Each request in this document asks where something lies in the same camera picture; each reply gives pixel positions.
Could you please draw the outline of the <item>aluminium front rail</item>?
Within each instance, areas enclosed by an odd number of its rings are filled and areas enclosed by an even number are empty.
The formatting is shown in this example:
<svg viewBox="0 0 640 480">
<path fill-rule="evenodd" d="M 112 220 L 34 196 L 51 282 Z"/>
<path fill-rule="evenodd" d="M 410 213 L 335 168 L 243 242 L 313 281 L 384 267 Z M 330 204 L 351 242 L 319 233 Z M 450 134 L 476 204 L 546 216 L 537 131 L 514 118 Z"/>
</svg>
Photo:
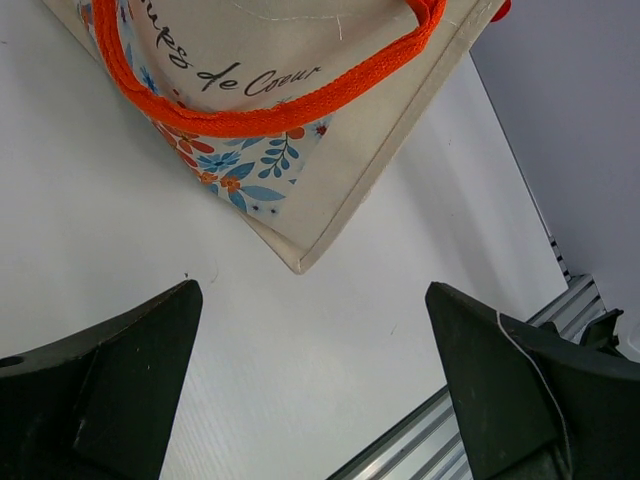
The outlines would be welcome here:
<svg viewBox="0 0 640 480">
<path fill-rule="evenodd" d="M 592 276 L 568 280 L 568 290 L 527 320 L 573 343 L 589 333 L 617 353 L 621 309 L 605 308 Z M 448 390 L 443 387 L 330 476 L 332 479 L 470 479 Z"/>
</svg>

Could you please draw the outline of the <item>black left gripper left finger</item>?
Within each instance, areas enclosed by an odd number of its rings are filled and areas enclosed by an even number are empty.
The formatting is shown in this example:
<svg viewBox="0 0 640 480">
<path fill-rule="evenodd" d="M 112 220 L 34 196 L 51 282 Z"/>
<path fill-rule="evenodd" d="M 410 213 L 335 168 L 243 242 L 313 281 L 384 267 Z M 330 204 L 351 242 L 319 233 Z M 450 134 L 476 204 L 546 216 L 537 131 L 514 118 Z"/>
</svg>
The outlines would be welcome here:
<svg viewBox="0 0 640 480">
<path fill-rule="evenodd" d="M 2 478 L 158 478 L 202 305 L 198 282 L 185 280 L 119 316 L 2 358 Z"/>
</svg>

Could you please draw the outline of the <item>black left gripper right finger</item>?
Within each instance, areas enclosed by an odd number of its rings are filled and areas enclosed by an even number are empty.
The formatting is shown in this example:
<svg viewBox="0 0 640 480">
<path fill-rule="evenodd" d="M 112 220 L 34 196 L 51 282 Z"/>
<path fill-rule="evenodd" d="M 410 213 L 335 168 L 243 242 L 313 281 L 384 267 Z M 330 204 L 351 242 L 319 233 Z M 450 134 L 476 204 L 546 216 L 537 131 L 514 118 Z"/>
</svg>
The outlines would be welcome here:
<svg viewBox="0 0 640 480">
<path fill-rule="evenodd" d="M 638 478 L 639 365 L 617 349 L 620 311 L 571 342 L 445 283 L 425 301 L 474 478 Z"/>
</svg>

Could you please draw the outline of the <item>canvas bag with orange handles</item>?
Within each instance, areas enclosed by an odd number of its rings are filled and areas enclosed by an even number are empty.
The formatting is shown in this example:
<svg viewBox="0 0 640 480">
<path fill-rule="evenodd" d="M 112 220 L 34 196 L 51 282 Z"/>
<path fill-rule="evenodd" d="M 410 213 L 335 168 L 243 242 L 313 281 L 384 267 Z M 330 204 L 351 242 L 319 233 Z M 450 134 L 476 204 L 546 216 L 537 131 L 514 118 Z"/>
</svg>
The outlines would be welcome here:
<svg viewBox="0 0 640 480">
<path fill-rule="evenodd" d="M 296 273 L 333 243 L 506 1 L 52 1 Z"/>
</svg>

